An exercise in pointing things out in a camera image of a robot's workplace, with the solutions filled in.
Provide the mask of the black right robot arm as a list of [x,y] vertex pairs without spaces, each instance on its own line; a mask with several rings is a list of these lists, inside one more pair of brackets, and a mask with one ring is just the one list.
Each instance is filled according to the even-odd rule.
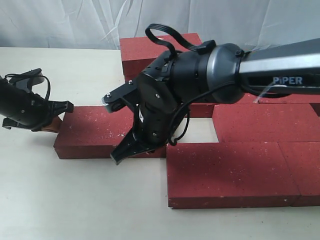
[[320,92],[320,41],[306,40],[245,52],[233,43],[208,41],[198,51],[167,50],[135,78],[106,94],[109,113],[129,108],[131,129],[110,153],[119,164],[180,140],[196,102],[235,104],[246,93],[283,98]]

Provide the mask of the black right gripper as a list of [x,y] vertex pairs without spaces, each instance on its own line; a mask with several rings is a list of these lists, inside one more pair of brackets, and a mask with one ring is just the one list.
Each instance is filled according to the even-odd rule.
[[188,107],[167,114],[145,102],[140,103],[134,109],[131,129],[110,153],[111,159],[119,165],[124,159],[164,147],[172,141],[184,117],[190,117]]

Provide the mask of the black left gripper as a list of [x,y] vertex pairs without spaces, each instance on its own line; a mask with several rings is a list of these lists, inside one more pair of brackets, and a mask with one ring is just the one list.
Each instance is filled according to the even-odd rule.
[[32,132],[59,133],[62,120],[59,115],[72,113],[74,105],[70,101],[49,100],[51,84],[48,78],[47,92],[43,98],[39,94],[16,88],[10,80],[0,80],[0,114],[5,118],[5,129],[24,129]]

